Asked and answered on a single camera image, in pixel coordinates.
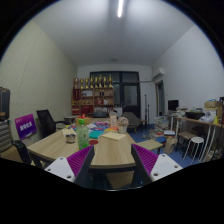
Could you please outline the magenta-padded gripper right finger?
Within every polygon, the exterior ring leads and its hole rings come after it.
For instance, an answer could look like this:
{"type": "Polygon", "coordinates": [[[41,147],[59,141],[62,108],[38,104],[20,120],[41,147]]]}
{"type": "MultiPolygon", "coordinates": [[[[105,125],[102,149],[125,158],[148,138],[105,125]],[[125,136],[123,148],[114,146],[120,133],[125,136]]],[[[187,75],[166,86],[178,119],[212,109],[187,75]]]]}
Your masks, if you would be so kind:
{"type": "Polygon", "coordinates": [[[182,169],[167,154],[157,155],[137,144],[131,145],[131,154],[136,164],[132,187],[145,186],[182,169]]]}

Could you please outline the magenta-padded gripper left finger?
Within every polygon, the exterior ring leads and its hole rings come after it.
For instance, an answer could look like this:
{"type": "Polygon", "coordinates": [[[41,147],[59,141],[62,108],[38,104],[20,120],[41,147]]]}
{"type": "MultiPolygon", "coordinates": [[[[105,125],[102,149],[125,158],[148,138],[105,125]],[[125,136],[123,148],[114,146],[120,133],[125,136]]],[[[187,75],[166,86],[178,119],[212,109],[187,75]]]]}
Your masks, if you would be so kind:
{"type": "Polygon", "coordinates": [[[46,171],[81,187],[87,187],[91,182],[89,166],[93,157],[94,146],[90,145],[67,158],[57,158],[46,171]]]}

